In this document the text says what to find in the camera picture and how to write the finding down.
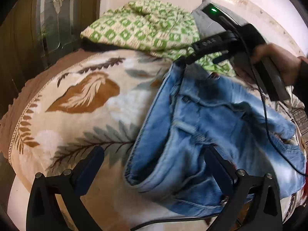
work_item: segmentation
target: fern pattern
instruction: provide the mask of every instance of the fern pattern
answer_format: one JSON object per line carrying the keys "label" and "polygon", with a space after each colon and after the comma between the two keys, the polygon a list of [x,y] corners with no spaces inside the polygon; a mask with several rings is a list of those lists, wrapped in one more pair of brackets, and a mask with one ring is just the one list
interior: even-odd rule
{"label": "fern pattern", "polygon": [[76,142],[59,146],[53,156],[51,165],[47,168],[47,175],[61,173],[68,165],[74,166],[84,159],[94,146],[104,148],[105,157],[109,156],[110,166],[122,159],[124,165],[131,150],[139,128],[131,124],[129,128],[119,121],[119,130],[106,125],[106,130],[94,127],[93,132],[84,132],[84,136],[76,138]]}
{"label": "fern pattern", "polygon": [[[107,69],[109,66],[113,67],[114,65],[119,65],[121,63],[123,63],[123,61],[125,60],[125,58],[122,57],[118,57],[118,58],[109,58],[106,62],[104,63],[100,63],[100,64],[96,64],[96,65],[92,65],[89,67],[85,67],[79,71],[77,71],[78,74],[84,74],[87,73],[89,70],[91,71],[95,71],[95,70],[101,70],[102,68]],[[69,74],[71,73],[64,73],[63,75],[61,75],[58,79],[57,82],[57,87],[59,88],[60,83],[63,79],[65,79]]]}
{"label": "fern pattern", "polygon": [[32,119],[31,115],[34,113],[34,108],[38,106],[37,103],[40,101],[40,97],[41,95],[38,95],[34,102],[29,106],[13,139],[14,146],[18,149],[20,154],[23,154],[25,145],[29,147],[36,147],[39,145],[39,143],[31,137],[31,130],[29,129],[31,123],[29,121]]}

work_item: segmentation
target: button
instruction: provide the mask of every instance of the button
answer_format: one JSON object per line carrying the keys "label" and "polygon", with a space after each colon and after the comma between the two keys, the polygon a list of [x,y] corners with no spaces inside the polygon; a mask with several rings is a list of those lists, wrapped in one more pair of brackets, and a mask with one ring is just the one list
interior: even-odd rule
{"label": "button", "polygon": [[206,140],[205,137],[204,137],[203,135],[198,135],[198,136],[196,137],[196,139],[197,139],[198,142],[204,142],[204,141]]}
{"label": "button", "polygon": [[229,200],[229,196],[226,196],[226,197],[220,202],[220,205],[221,205],[221,206],[225,206],[225,205],[227,204],[228,200]]}
{"label": "button", "polygon": [[214,81],[218,80],[220,78],[220,75],[216,72],[212,72],[209,76],[210,79],[213,79]]}
{"label": "button", "polygon": [[182,100],[184,102],[190,102],[191,101],[188,96],[183,96]]}

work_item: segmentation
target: hand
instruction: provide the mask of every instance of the hand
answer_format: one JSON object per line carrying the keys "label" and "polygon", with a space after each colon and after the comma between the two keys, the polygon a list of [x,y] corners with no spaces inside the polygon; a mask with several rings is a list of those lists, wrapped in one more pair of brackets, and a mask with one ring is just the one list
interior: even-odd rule
{"label": "hand", "polygon": [[[295,84],[301,67],[302,58],[297,58],[282,47],[270,43],[257,46],[250,60],[252,64],[255,64],[264,57],[270,57],[272,59],[286,86]],[[251,78],[243,73],[244,71],[238,69],[235,69],[235,71],[247,81],[251,81]]]}

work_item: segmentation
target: jeans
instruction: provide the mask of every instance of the jeans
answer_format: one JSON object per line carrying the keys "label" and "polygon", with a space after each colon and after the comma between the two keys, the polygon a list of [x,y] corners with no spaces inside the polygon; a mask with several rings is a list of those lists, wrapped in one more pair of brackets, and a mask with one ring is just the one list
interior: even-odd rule
{"label": "jeans", "polygon": [[[304,172],[299,146],[281,141],[295,134],[294,124],[269,107],[267,115],[273,142]],[[176,213],[219,213],[222,193],[204,162],[203,145],[212,143],[236,169],[274,175],[281,198],[304,186],[305,178],[270,144],[261,100],[227,77],[213,79],[197,64],[171,66],[132,148],[124,179]]]}

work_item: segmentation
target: dark fabric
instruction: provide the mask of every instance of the dark fabric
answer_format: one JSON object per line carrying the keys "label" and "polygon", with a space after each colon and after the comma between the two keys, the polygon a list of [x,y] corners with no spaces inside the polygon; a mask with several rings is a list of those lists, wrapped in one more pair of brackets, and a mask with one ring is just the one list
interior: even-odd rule
{"label": "dark fabric", "polygon": [[293,94],[295,94],[305,105],[305,112],[308,115],[308,64],[302,60],[297,81],[294,85]]}
{"label": "dark fabric", "polygon": [[92,42],[87,38],[82,39],[81,48],[84,51],[89,51],[89,52],[107,52],[111,50],[123,49],[121,47],[112,44]]}

